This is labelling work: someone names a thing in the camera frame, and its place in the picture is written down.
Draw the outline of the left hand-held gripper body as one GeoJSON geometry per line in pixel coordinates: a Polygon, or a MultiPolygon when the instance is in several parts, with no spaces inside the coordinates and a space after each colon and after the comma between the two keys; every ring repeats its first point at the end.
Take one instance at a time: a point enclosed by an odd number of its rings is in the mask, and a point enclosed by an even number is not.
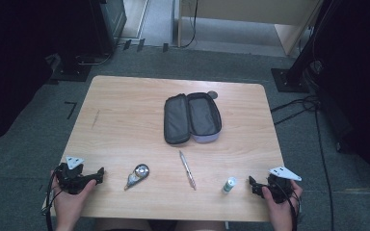
{"type": "Polygon", "coordinates": [[[66,156],[66,161],[55,169],[55,175],[62,190],[78,194],[91,181],[89,176],[82,175],[84,160],[66,156]]]}

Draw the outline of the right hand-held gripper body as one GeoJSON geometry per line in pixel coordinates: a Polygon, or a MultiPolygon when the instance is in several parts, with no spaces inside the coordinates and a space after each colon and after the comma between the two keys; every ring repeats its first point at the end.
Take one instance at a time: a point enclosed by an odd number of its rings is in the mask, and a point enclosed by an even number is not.
{"type": "Polygon", "coordinates": [[[293,193],[292,180],[302,181],[302,177],[287,167],[274,167],[269,170],[267,188],[276,203],[282,203],[291,197],[293,193]]]}

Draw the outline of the white green glue stick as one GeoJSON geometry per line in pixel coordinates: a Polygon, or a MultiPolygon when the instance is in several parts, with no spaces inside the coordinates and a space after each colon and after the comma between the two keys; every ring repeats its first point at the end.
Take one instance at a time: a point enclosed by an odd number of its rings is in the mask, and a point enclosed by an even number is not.
{"type": "Polygon", "coordinates": [[[222,187],[222,193],[228,194],[237,184],[237,179],[235,177],[229,177],[222,187]]]}

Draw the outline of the silver pen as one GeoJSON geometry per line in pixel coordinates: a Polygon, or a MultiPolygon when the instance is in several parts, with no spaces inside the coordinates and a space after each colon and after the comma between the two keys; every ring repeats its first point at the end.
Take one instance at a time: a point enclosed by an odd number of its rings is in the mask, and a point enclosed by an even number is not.
{"type": "Polygon", "coordinates": [[[192,175],[192,172],[189,169],[189,166],[188,166],[187,160],[185,158],[185,155],[182,153],[181,150],[179,150],[179,157],[181,159],[181,162],[182,162],[183,166],[185,167],[187,177],[189,179],[190,186],[194,189],[194,191],[196,191],[197,190],[197,185],[196,185],[195,179],[192,175]]]}

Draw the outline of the grey zip pencil case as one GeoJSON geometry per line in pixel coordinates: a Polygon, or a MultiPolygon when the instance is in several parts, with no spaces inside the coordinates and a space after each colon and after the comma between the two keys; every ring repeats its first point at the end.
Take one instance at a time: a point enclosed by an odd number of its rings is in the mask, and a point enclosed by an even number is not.
{"type": "Polygon", "coordinates": [[[193,138],[198,143],[215,141],[222,131],[219,109],[207,92],[180,93],[164,106],[164,139],[177,145],[193,138]]]}

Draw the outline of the person's right hand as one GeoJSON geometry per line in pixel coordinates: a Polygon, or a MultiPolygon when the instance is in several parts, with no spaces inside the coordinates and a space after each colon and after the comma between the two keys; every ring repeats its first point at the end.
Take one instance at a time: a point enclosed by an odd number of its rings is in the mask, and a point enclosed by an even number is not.
{"type": "Polygon", "coordinates": [[[297,227],[297,215],[301,207],[301,195],[303,189],[294,181],[291,181],[294,193],[290,200],[277,204],[267,187],[263,187],[263,195],[268,206],[268,214],[272,225],[291,225],[297,227]]]}

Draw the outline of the person's left hand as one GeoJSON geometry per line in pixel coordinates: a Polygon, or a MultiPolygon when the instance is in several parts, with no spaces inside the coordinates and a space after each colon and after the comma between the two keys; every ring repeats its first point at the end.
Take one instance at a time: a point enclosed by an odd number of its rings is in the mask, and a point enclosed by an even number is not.
{"type": "Polygon", "coordinates": [[[62,191],[57,177],[54,177],[51,189],[56,195],[54,207],[57,223],[75,223],[76,225],[95,186],[95,181],[91,180],[81,192],[70,194],[62,191]]]}

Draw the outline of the black stand with square base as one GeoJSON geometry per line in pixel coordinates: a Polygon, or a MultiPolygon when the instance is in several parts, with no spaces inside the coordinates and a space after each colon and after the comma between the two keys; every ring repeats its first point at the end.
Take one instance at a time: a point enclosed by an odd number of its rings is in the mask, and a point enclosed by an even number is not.
{"type": "Polygon", "coordinates": [[[105,64],[113,55],[116,40],[99,33],[77,35],[60,34],[54,40],[60,62],[55,68],[53,81],[85,82],[95,65],[105,64]]]}

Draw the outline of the black slanted stand with base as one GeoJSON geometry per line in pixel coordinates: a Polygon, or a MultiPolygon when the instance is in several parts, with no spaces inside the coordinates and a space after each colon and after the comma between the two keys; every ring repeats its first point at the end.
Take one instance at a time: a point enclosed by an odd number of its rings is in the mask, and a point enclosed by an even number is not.
{"type": "Polygon", "coordinates": [[[292,26],[277,27],[284,34],[289,35],[289,44],[292,46],[299,41],[306,27],[312,27],[312,34],[293,65],[289,69],[271,69],[277,90],[280,92],[309,92],[308,83],[304,79],[304,71],[314,61],[314,40],[318,33],[319,24],[323,21],[328,9],[324,5],[325,0],[314,1],[315,4],[311,14],[302,26],[295,26],[294,29],[292,26]]]}

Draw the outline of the dark curtain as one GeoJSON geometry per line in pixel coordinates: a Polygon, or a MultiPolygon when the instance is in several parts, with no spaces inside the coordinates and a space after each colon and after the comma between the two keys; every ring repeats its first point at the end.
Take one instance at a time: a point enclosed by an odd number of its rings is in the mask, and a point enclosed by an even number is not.
{"type": "Polygon", "coordinates": [[[0,137],[52,75],[42,16],[36,0],[0,0],[0,137]]]}
{"type": "Polygon", "coordinates": [[[370,164],[370,0],[333,0],[314,48],[318,83],[348,122],[339,136],[370,164]]]}

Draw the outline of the black cabinet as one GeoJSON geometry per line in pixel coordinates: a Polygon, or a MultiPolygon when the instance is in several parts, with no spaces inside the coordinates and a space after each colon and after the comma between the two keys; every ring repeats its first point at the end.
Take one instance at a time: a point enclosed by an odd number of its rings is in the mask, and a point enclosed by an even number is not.
{"type": "Polygon", "coordinates": [[[127,17],[123,0],[90,0],[95,53],[113,54],[127,17]]]}

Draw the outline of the light wooden desk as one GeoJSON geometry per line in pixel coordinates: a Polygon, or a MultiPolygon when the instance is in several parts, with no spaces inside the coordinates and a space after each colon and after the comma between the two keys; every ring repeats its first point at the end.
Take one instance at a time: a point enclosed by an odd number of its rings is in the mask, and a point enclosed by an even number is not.
{"type": "Polygon", "coordinates": [[[313,24],[324,0],[178,0],[177,46],[185,16],[274,24],[286,55],[313,24]]]}

